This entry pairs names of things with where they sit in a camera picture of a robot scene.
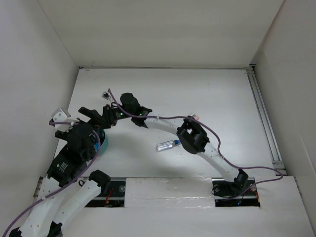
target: white enclosure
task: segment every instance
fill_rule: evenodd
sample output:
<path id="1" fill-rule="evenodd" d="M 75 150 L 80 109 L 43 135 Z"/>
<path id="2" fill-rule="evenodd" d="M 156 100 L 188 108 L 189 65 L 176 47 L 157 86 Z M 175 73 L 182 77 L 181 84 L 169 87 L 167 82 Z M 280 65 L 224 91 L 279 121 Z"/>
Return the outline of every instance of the white enclosure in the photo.
<path id="1" fill-rule="evenodd" d="M 64 237 L 313 236 L 315 21 L 314 0 L 0 0 L 0 234 L 43 191 L 51 113 L 86 121 L 78 109 L 101 112 L 111 88 L 161 115 L 200 115 L 234 164 L 273 167 L 279 152 L 290 177 L 258 185 L 261 208 L 215 208 L 213 167 L 182 147 L 156 153 L 172 135 L 121 120 L 84 175 L 127 177 L 125 208 L 84 208 Z"/>
<path id="2" fill-rule="evenodd" d="M 282 0 L 39 0 L 78 66 L 247 67 Z"/>

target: white board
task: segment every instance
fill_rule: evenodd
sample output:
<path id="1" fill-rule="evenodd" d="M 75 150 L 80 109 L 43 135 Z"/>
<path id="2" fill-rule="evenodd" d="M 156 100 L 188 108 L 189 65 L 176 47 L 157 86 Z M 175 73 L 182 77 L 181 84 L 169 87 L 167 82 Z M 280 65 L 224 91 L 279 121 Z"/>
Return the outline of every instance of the white board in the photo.
<path id="1" fill-rule="evenodd" d="M 102 113 L 103 91 L 111 88 L 119 99 L 132 92 L 142 106 L 162 116 L 196 113 L 222 140 L 222 153 L 236 165 L 272 167 L 271 152 L 245 70 L 202 69 L 83 69 L 69 105 L 72 117 L 81 106 Z M 109 147 L 86 172 L 100 169 L 111 177 L 221 177 L 202 158 L 182 147 L 157 153 L 157 143 L 176 139 L 158 130 L 137 127 L 130 119 L 106 130 Z M 217 140 L 209 134 L 217 146 Z M 58 144 L 57 152 L 65 145 Z M 248 170 L 251 176 L 274 175 Z"/>
<path id="2" fill-rule="evenodd" d="M 258 177 L 257 181 L 266 178 Z M 185 198 L 178 201 L 179 205 L 172 207 L 170 203 L 176 199 L 172 197 L 194 197 L 196 193 L 197 197 L 201 197 L 205 190 L 190 189 L 190 184 L 185 188 L 186 183 L 178 180 L 179 189 L 162 191 L 163 182 L 161 184 L 160 179 L 156 179 L 158 185 L 155 185 L 155 182 L 150 182 L 150 185 L 140 184 L 143 180 L 130 179 L 126 184 L 126 195 L 129 198 L 137 198 L 138 204 L 145 205 L 126 208 L 84 208 L 68 226 L 63 233 L 64 236 L 314 236 L 293 177 L 258 185 L 260 208 L 214 207 L 210 193 L 210 199 L 206 199 L 209 208 L 181 206 Z M 147 203 L 149 200 L 152 201 L 152 207 Z M 165 205 L 156 206 L 158 202 L 165 202 Z"/>
<path id="3" fill-rule="evenodd" d="M 38 0 L 78 66 L 245 67 L 283 0 Z"/>

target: white table surface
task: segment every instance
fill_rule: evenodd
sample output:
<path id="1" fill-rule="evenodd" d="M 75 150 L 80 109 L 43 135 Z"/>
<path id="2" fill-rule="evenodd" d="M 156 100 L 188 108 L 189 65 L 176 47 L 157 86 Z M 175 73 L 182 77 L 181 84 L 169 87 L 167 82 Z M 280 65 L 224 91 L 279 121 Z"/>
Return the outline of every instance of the white table surface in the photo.
<path id="1" fill-rule="evenodd" d="M 81 69 L 69 105 L 72 117 L 86 121 L 78 109 L 102 114 L 103 91 L 111 88 L 119 100 L 131 92 L 142 106 L 162 116 L 196 113 L 222 140 L 222 153 L 240 166 L 272 167 L 271 152 L 245 70 L 227 69 Z M 140 128 L 130 119 L 106 130 L 109 147 L 92 165 L 112 177 L 221 177 L 202 158 L 182 147 L 157 153 L 157 143 L 172 135 Z M 217 140 L 209 133 L 215 146 Z M 65 145 L 60 141 L 57 152 Z M 249 176 L 274 175 L 269 170 L 248 170 Z"/>
<path id="2" fill-rule="evenodd" d="M 257 181 L 266 178 L 257 177 Z M 171 188 L 175 183 L 177 189 Z M 199 183 L 194 187 L 201 189 L 190 189 L 193 183 Z M 152 179 L 148 182 L 143 178 L 130 178 L 125 194 L 128 207 L 84 208 L 67 227 L 64 236 L 314 236 L 293 177 L 259 184 L 260 208 L 215 207 L 214 197 L 207 192 L 208 185 L 204 178 Z M 191 204 L 201 206 L 188 205 L 194 197 L 201 201 L 195 199 Z"/>
<path id="3" fill-rule="evenodd" d="M 100 95 L 108 87 L 117 97 L 132 92 L 143 106 L 162 115 L 195 112 L 218 132 L 222 152 L 232 162 L 272 166 L 244 70 L 81 70 L 69 108 L 72 116 L 84 118 L 77 112 L 81 106 L 101 112 L 105 100 Z M 156 143 L 172 139 L 170 134 L 136 127 L 128 119 L 107 134 L 109 148 L 90 171 L 130 177 L 125 208 L 84 208 L 65 237 L 314 236 L 293 177 L 258 185 L 261 208 L 215 208 L 209 191 L 211 177 L 219 177 L 216 170 L 180 147 L 155 152 Z M 59 143 L 57 151 L 63 144 Z M 247 172 L 256 181 L 275 177 L 265 170 Z M 38 178 L 2 180 L 0 227 L 4 230 L 32 203 Z"/>

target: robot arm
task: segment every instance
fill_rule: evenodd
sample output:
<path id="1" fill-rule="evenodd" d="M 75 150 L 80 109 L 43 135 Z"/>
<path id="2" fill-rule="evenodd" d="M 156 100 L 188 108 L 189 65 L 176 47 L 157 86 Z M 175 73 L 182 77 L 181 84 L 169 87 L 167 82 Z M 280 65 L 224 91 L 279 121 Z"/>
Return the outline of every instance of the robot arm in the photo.
<path id="1" fill-rule="evenodd" d="M 110 100 L 108 93 L 102 97 Z M 151 109 L 140 106 L 131 93 L 121 96 L 121 107 L 132 117 L 137 126 L 147 129 L 158 129 L 178 136 L 184 149 L 205 159 L 223 176 L 233 190 L 232 195 L 241 192 L 248 175 L 240 169 L 230 166 L 210 143 L 205 130 L 194 119 L 159 119 Z M 102 115 L 96 110 L 81 107 L 79 112 L 88 116 L 90 120 L 84 122 L 70 117 L 67 111 L 58 109 L 53 114 L 51 122 L 61 122 L 55 128 L 57 138 L 67 141 L 60 153 L 53 160 L 44 178 L 42 194 L 39 198 L 57 189 L 69 185 L 78 175 L 86 169 L 87 162 L 96 156 L 96 145 L 100 146 L 105 138 L 104 129 L 115 126 L 120 119 L 130 116 L 123 113 L 120 108 L 107 104 L 103 107 Z M 35 206 L 27 221 L 17 229 L 12 230 L 10 237 L 61 237 L 62 230 L 67 227 L 72 218 L 77 215 L 85 205 L 94 197 L 108 191 L 111 178 L 97 170 L 91 173 L 78 193 L 76 193 L 61 208 L 61 202 L 66 195 L 63 190 L 49 199 Z"/>

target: cable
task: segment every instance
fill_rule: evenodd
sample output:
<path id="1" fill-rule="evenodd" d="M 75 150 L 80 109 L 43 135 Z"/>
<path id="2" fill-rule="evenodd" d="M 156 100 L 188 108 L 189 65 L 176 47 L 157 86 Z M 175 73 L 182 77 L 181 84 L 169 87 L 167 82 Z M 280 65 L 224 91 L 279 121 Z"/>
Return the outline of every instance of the cable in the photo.
<path id="1" fill-rule="evenodd" d="M 49 125 L 55 125 L 55 124 L 69 124 L 71 125 L 70 122 L 50 122 Z M 91 162 L 87 165 L 87 167 L 80 173 L 78 174 L 75 178 L 73 178 L 68 184 L 66 184 L 65 186 L 63 186 L 62 188 L 50 193 L 49 195 L 45 196 L 45 199 L 50 198 L 52 196 L 54 196 L 55 194 L 60 193 L 61 191 L 63 191 L 64 189 L 66 189 L 67 187 L 69 187 L 71 184 L 73 184 L 80 176 L 82 176 L 90 167 L 91 165 L 94 163 L 94 161 L 96 160 L 96 158 L 99 155 L 100 152 L 100 147 L 101 147 L 101 141 L 100 141 L 100 137 L 98 135 L 97 132 L 93 131 L 93 133 L 96 135 L 97 139 L 98 139 L 98 150 L 95 154 L 95 156 L 93 157 L 93 159 L 91 160 Z M 26 208 L 24 211 L 22 211 L 12 222 L 11 224 L 6 228 L 6 230 L 4 231 L 4 234 L 2 235 L 2 237 L 5 237 L 9 230 L 12 228 L 12 226 L 25 214 L 27 213 L 29 210 L 31 210 L 33 207 L 35 207 L 37 204 L 41 203 L 42 201 L 44 201 L 43 199 L 39 199 L 36 202 L 34 202 L 32 205 L 30 205 L 28 208 Z"/>
<path id="2" fill-rule="evenodd" d="M 129 112 L 125 111 L 122 106 L 118 103 L 118 101 L 115 99 L 114 95 L 112 94 L 111 92 L 111 89 L 109 88 L 108 90 L 108 93 L 111 95 L 113 101 L 116 103 L 117 107 L 126 115 L 132 117 L 132 118 L 138 118 L 138 119 L 156 119 L 157 116 L 138 116 L 138 115 L 132 115 L 130 114 Z M 271 181 L 277 181 L 277 180 L 280 180 L 283 178 L 283 174 L 278 171 L 277 169 L 273 169 L 273 168 L 270 168 L 270 167 L 265 167 L 265 166 L 251 166 L 251 167 L 241 167 L 241 166 L 237 166 L 237 165 L 234 165 L 233 163 L 231 163 L 229 160 L 227 160 L 223 154 L 221 153 L 221 150 L 220 150 L 220 147 L 221 147 L 221 139 L 219 138 L 219 136 L 217 135 L 216 132 L 214 132 L 211 128 L 209 128 L 208 126 L 206 126 L 204 123 L 198 121 L 198 120 L 195 120 L 194 118 L 192 117 L 187 117 L 187 116 L 173 116 L 173 117 L 160 117 L 159 116 L 159 119 L 165 119 L 165 120 L 169 120 L 169 119 L 187 119 L 187 120 L 190 120 L 190 121 L 193 121 L 193 122 L 196 122 L 197 124 L 205 127 L 208 131 L 210 131 L 217 139 L 218 141 L 218 146 L 217 146 L 217 152 L 218 154 L 220 155 L 220 157 L 223 158 L 224 161 L 226 161 L 231 167 L 234 167 L 236 169 L 268 169 L 268 170 L 272 170 L 276 173 L 278 173 L 280 175 L 280 177 L 276 178 L 276 179 L 268 179 L 268 180 L 262 180 L 262 181 L 258 181 L 258 182 L 255 182 L 253 183 L 252 185 L 250 185 L 249 187 L 247 187 L 243 192 L 241 192 L 238 196 L 235 196 L 235 197 L 230 197 L 230 198 L 227 198 L 227 199 L 224 199 L 224 200 L 232 200 L 236 197 L 239 197 L 241 195 L 243 195 L 245 192 L 247 192 L 248 189 L 250 189 L 251 187 L 257 185 L 257 184 L 261 184 L 261 183 L 266 183 L 266 182 L 271 182 Z"/>
<path id="3" fill-rule="evenodd" d="M 214 187 L 213 187 L 212 190 L 211 190 L 211 194 L 213 194 L 214 196 L 220 197 L 220 198 L 228 198 L 228 197 L 226 197 L 226 196 L 220 196 L 220 195 L 214 194 Z"/>
<path id="4" fill-rule="evenodd" d="M 113 188 L 110 189 L 110 193 L 109 193 L 109 195 L 107 195 L 107 198 L 105 199 L 106 204 L 109 203 L 109 197 L 111 196 L 112 192 L 113 192 Z"/>
<path id="5" fill-rule="evenodd" d="M 112 103 L 111 103 L 111 107 L 117 108 L 118 106 L 116 105 L 115 102 L 112 102 Z"/>
<path id="6" fill-rule="evenodd" d="M 248 189 L 248 191 L 251 191 L 253 192 L 255 195 L 256 195 L 256 198 L 258 199 L 258 202 L 260 202 L 260 199 L 259 199 L 259 195 L 258 195 L 258 192 L 256 191 L 253 191 L 252 189 Z"/>

